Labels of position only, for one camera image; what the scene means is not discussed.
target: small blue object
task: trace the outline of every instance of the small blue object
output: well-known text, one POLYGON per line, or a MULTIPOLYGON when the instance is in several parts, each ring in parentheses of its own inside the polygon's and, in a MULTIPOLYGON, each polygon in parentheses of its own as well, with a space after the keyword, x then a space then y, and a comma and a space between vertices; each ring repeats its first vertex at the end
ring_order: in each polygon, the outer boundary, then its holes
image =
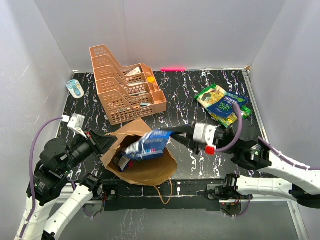
POLYGON ((139 141, 131 144, 125 150, 124 156, 138 161, 161 157, 172 133, 160 129, 148 132, 139 141))
POLYGON ((72 79, 67 82, 66 87, 68 88, 71 95, 76 98, 82 98, 85 94, 78 80, 72 79))

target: pink marker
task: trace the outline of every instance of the pink marker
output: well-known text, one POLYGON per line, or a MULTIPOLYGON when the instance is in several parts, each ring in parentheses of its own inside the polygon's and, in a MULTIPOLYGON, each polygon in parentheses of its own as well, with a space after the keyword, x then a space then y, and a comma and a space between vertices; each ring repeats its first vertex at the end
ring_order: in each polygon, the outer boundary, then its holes
POLYGON ((163 67, 161 68, 161 72, 178 72, 178 71, 185 71, 185 68, 182 67, 163 67))

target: chip bag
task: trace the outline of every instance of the chip bag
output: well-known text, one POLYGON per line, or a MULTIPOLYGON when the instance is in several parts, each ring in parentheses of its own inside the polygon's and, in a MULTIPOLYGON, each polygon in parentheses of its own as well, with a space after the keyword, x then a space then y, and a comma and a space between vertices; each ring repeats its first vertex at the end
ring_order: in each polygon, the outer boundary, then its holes
POLYGON ((160 129, 147 132, 139 141, 128 146, 124 156, 138 161, 160 157, 164 154, 172 133, 172 131, 162 131, 160 129))
POLYGON ((230 92, 226 92, 215 83, 206 87, 195 96, 195 99, 207 111, 223 118, 227 118, 234 112, 232 108, 233 103, 237 103, 241 107, 248 102, 246 97, 239 97, 230 92))
MULTIPOLYGON (((233 124, 236 120, 238 120, 237 115, 233 112, 228 117, 222 117, 213 114, 212 112, 208 111, 211 117, 217 120, 221 125, 225 126, 226 128, 233 124)), ((244 119, 250 116, 252 110, 246 106, 241 107, 241 115, 244 119)))
POLYGON ((243 118, 247 118, 252 113, 252 110, 245 106, 248 102, 246 97, 227 92, 215 83, 206 87, 195 96, 195 99, 226 128, 238 119, 233 111, 232 103, 236 102, 240 106, 243 118))

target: red cap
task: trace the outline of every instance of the red cap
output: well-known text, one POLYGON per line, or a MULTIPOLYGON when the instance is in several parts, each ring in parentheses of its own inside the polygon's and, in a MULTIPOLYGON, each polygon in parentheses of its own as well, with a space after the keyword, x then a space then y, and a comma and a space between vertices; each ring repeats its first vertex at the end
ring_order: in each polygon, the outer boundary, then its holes
POLYGON ((207 145, 207 146, 205 147, 205 153, 206 153, 206 154, 214 155, 215 152, 216 152, 216 148, 215 148, 214 146, 209 146, 209 145, 207 145))

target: orange basket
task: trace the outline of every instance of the orange basket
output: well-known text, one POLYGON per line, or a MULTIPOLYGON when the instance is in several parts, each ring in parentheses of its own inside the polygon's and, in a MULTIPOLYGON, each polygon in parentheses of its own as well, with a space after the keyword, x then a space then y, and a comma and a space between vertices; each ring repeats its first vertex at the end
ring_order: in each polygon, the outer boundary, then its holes
POLYGON ((126 92, 129 96, 138 93, 153 93, 159 91, 158 85, 152 84, 150 82, 136 83, 132 85, 127 85, 124 82, 120 84, 115 78, 108 77, 95 81, 96 89, 98 95, 100 93, 105 93, 112 90, 117 90, 119 92, 126 92))
POLYGON ((122 66, 105 45, 90 47, 90 54, 97 93, 111 125, 167 110, 157 81, 147 80, 156 79, 151 67, 144 63, 122 66), (126 76, 137 67, 142 73, 126 76))
POLYGON ((167 100, 162 90, 130 96, 124 89, 111 90, 98 96, 111 125, 161 113, 167 110, 167 100), (140 107, 141 103, 151 105, 140 107))
POLYGON ((131 66, 122 66, 106 45, 90 47, 90 54, 93 69, 103 66, 111 66, 115 70, 119 70, 120 72, 122 72, 123 75, 126 75, 133 69, 139 67, 143 73, 148 73, 151 76, 155 77, 151 67, 145 65, 144 63, 139 63, 131 66))
MULTIPOLYGON (((132 76, 125 76, 121 71, 119 71, 118 69, 114 69, 112 66, 109 65, 94 68, 93 72, 96 81, 106 78, 114 78, 118 81, 118 83, 121 86, 125 84, 148 83, 147 78, 153 77, 148 72, 143 72, 132 76)), ((159 89, 157 81, 155 81, 155 83, 150 84, 154 85, 154 88, 159 89)))

